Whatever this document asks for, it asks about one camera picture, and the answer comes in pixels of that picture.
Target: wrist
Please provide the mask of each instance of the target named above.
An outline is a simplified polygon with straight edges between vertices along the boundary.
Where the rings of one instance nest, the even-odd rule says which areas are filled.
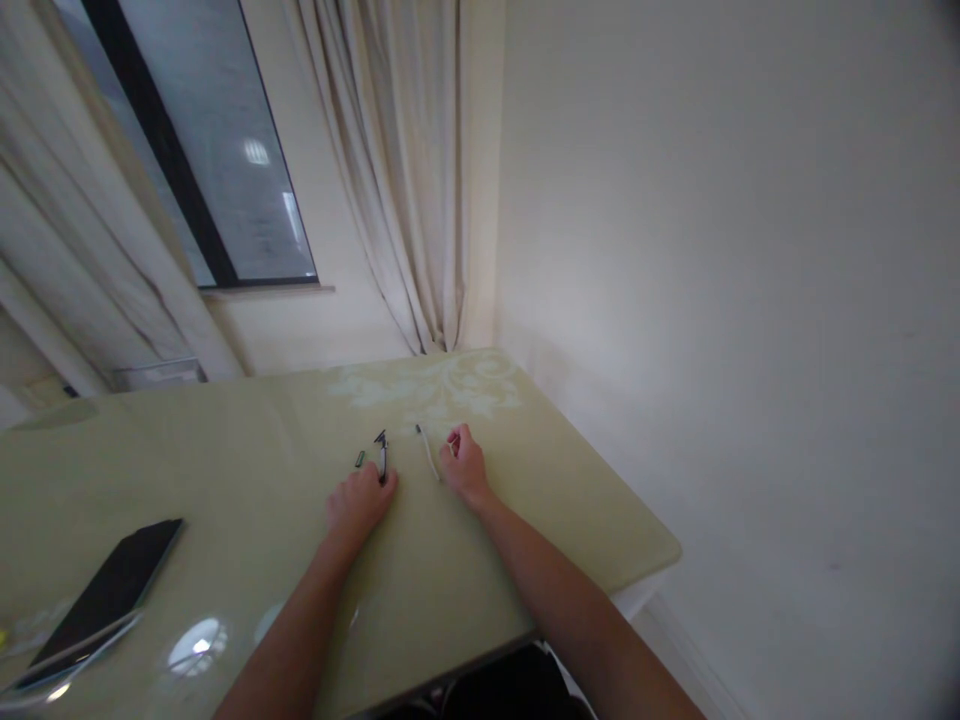
[[[338,526],[320,542],[313,566],[331,574],[346,574],[363,548],[366,535],[355,528]]]
[[[478,491],[464,494],[463,501],[474,515],[482,516],[490,512],[500,502],[500,498],[489,486],[486,486]]]

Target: window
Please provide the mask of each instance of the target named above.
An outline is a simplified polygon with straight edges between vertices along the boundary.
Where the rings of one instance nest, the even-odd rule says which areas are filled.
[[[239,0],[56,0],[197,284],[316,283]]]

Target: person's left hand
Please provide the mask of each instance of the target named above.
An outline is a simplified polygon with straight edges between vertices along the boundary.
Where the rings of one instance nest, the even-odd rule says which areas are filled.
[[[398,481],[397,471],[391,468],[381,487],[380,471],[371,461],[350,473],[327,498],[328,535],[362,545],[393,502]]]

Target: hand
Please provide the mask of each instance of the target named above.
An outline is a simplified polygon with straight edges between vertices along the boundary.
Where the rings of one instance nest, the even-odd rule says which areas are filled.
[[[391,468],[381,487],[380,471],[370,461],[350,473],[327,498],[328,535],[355,543],[359,550],[393,502],[397,482],[397,471]]]
[[[444,480],[467,507],[477,512],[484,501],[493,497],[487,483],[483,448],[474,442],[466,423],[451,430],[447,442],[449,445],[440,448]]]

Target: window frame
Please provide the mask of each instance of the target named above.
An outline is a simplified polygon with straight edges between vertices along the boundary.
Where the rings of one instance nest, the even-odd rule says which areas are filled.
[[[320,279],[316,274],[312,277],[249,279],[243,279],[237,275],[233,261],[230,259],[223,238],[220,236],[220,231],[217,229],[213,215],[211,215],[207,206],[207,201],[203,197],[193,170],[190,168],[183,146],[180,144],[180,138],[177,137],[173,122],[163,105],[160,92],[150,75],[147,62],[140,52],[119,0],[80,0],[80,2],[90,18],[90,24],[103,46],[107,59],[113,66],[113,71],[120,81],[120,86],[123,88],[123,92],[137,117],[137,122],[143,129],[147,142],[157,159],[157,164],[163,171],[174,199],[180,206],[184,220],[186,220],[190,232],[193,233],[197,246],[200,248],[200,253],[203,255],[203,259],[216,283],[215,285],[199,285],[199,288],[201,290],[228,290],[265,286],[319,285]],[[237,0],[237,5],[252,50],[253,42],[250,38],[250,29],[247,27],[247,19],[243,15],[243,8],[240,6],[239,0]],[[273,117],[273,110],[270,108],[270,99],[267,97],[266,88],[263,86],[263,74],[260,72],[256,52],[253,52],[253,57],[257,67],[257,79],[260,81],[261,88],[263,88],[267,109],[270,113],[270,121],[276,130],[276,120]],[[286,164],[286,157],[281,159],[287,177],[289,177],[290,171]]]

